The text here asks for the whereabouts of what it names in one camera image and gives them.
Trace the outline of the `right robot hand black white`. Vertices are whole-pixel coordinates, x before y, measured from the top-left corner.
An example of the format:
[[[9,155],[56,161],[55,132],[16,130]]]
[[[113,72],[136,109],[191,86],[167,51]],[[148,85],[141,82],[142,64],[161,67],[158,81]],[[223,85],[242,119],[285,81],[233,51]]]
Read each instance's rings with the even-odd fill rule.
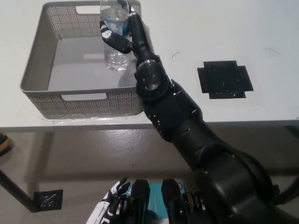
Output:
[[[161,62],[150,45],[141,16],[127,0],[102,0],[100,16],[104,43],[123,54],[133,52],[137,67],[147,61]]]

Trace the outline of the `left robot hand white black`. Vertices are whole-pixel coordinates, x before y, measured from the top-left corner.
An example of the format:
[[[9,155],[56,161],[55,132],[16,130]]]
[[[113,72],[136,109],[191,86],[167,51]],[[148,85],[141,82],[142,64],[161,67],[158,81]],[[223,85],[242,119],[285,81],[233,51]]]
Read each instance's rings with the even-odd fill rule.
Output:
[[[130,182],[127,182],[126,177],[114,184],[102,200],[97,203],[86,224],[111,224],[116,216],[121,195],[128,190],[129,186]]]

